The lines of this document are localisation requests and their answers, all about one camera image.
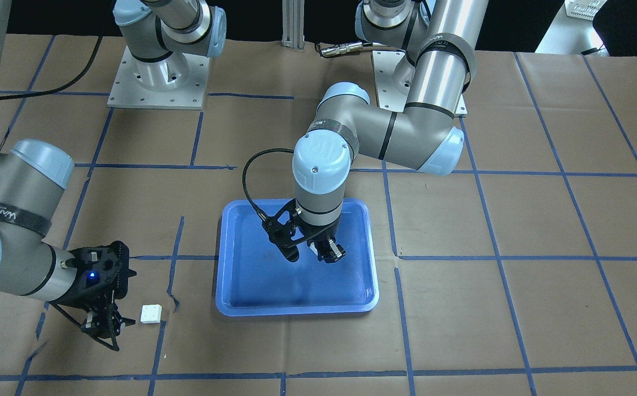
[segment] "white block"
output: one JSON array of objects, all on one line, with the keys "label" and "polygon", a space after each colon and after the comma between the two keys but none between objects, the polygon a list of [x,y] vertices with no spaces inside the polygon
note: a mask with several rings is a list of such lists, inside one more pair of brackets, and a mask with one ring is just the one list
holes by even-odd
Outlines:
[{"label": "white block", "polygon": [[162,305],[143,305],[140,323],[159,323],[162,320]]}]

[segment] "blue tray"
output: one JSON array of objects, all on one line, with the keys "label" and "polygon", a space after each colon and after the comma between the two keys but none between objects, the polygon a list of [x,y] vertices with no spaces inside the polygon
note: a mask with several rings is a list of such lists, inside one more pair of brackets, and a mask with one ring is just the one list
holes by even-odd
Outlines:
[{"label": "blue tray", "polygon": [[[287,201],[255,203],[272,215]],[[229,203],[220,229],[215,305],[227,316],[371,310],[379,300],[379,288],[369,213],[363,202],[344,200],[336,240],[347,251],[338,263],[318,261],[306,243],[298,246],[299,259],[291,263],[268,240],[248,201]]]}]

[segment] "aluminum base plate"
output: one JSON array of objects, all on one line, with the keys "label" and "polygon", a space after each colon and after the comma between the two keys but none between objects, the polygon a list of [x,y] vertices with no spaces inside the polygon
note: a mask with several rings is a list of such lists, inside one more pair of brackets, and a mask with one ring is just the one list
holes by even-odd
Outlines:
[{"label": "aluminum base plate", "polygon": [[135,78],[135,59],[125,48],[115,83],[110,89],[108,106],[116,108],[170,108],[202,110],[206,97],[210,58],[185,53],[190,75],[185,85],[170,91],[152,91]]},{"label": "aluminum base plate", "polygon": [[[392,77],[396,64],[403,58],[403,52],[396,51],[372,51],[374,66],[374,83],[376,85],[376,100],[381,108],[401,112],[406,104],[405,93],[396,87],[396,81]],[[466,116],[467,106],[464,98],[459,96],[457,101],[456,116]]]}]

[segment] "tray rim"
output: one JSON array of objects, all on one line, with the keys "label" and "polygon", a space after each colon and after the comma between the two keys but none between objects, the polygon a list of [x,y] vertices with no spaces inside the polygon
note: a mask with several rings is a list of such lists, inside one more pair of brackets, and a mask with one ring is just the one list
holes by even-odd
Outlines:
[{"label": "tray rim", "polygon": [[[264,199],[254,200],[258,206],[262,205],[284,205],[288,199]],[[369,221],[369,208],[357,198],[345,198],[344,204],[356,205],[363,213],[365,236],[368,241],[369,251],[369,273],[372,276],[373,298],[366,304],[346,304],[346,305],[313,305],[313,306],[282,306],[282,307],[242,307],[232,308],[223,302],[223,280],[225,280],[226,262],[228,260],[228,243],[230,238],[224,238],[230,231],[229,215],[230,211],[238,206],[250,206],[247,200],[235,200],[228,203],[223,208],[223,217],[220,225],[220,244],[218,251],[218,274],[215,283],[215,306],[221,314],[230,317],[239,316],[281,316],[281,315],[310,315],[310,314],[346,314],[356,312],[368,312],[373,310],[379,302],[379,281],[376,277],[376,260],[374,258],[374,246],[372,239],[372,228]]]}]

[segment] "black cable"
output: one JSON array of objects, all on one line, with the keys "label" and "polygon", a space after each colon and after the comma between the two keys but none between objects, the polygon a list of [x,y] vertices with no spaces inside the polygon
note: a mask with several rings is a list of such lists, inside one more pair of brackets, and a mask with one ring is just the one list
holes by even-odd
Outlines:
[{"label": "black cable", "polygon": [[101,46],[101,42],[103,41],[103,37],[104,37],[104,32],[106,30],[106,20],[108,18],[108,15],[110,15],[110,13],[113,10],[113,7],[115,5],[115,0],[113,0],[110,3],[110,7],[107,10],[107,12],[104,15],[103,21],[102,21],[102,26],[101,26],[101,32],[99,33],[98,39],[96,40],[96,45],[94,45],[94,50],[91,53],[91,56],[89,58],[89,61],[86,63],[86,66],[84,66],[84,70],[81,71],[81,73],[79,73],[79,75],[77,75],[76,77],[74,77],[74,79],[68,83],[66,83],[65,85],[62,85],[62,87],[59,88],[54,88],[54,90],[47,90],[47,91],[42,91],[42,92],[28,92],[28,93],[18,93],[17,95],[5,95],[0,97],[0,100],[14,100],[15,98],[30,98],[30,97],[42,97],[44,95],[51,95],[60,91],[64,91],[67,88],[71,87],[72,85],[76,84],[77,82],[79,82],[79,80],[81,80],[81,78],[89,71],[89,69],[91,68],[91,65],[94,63],[94,59],[96,58],[96,54],[98,53],[98,50]]},{"label": "black cable", "polygon": [[293,153],[293,150],[291,150],[290,148],[269,148],[268,150],[260,151],[256,155],[251,156],[249,160],[247,160],[247,163],[245,164],[245,168],[242,170],[242,191],[243,193],[245,193],[245,198],[247,198],[247,201],[255,210],[255,213],[257,213],[257,215],[260,216],[260,218],[263,221],[266,218],[269,218],[269,216],[267,216],[267,213],[265,213],[265,211],[261,210],[260,207],[256,205],[256,203],[252,200],[252,198],[250,198],[250,193],[248,193],[247,191],[246,176],[247,176],[247,169],[250,167],[250,164],[252,163],[252,161],[255,161],[256,158],[258,158],[259,156],[268,155],[269,153]]},{"label": "black cable", "polygon": [[[57,311],[62,314],[65,318],[67,318],[68,321],[70,321],[72,324],[74,324],[75,326],[77,326],[77,328],[79,328],[79,330],[81,330],[81,323],[79,323],[78,321],[76,321],[76,319],[72,318],[71,315],[69,313],[67,313],[67,311],[64,311],[64,309],[61,308],[61,306],[57,305],[57,304],[53,304],[53,303],[49,303],[49,305],[54,306],[54,309],[57,309]],[[110,309],[108,310],[107,313],[107,320],[108,320],[108,331],[110,332],[110,340],[113,342],[113,344],[109,344],[105,341],[103,341],[102,339],[92,336],[90,334],[87,334],[87,336],[89,336],[92,340],[96,341],[97,343],[101,344],[102,346],[105,346],[106,348],[112,350],[112,351],[120,351],[120,348],[118,348],[118,343],[117,341],[115,341],[115,333],[113,331],[113,316],[110,313]]]}]

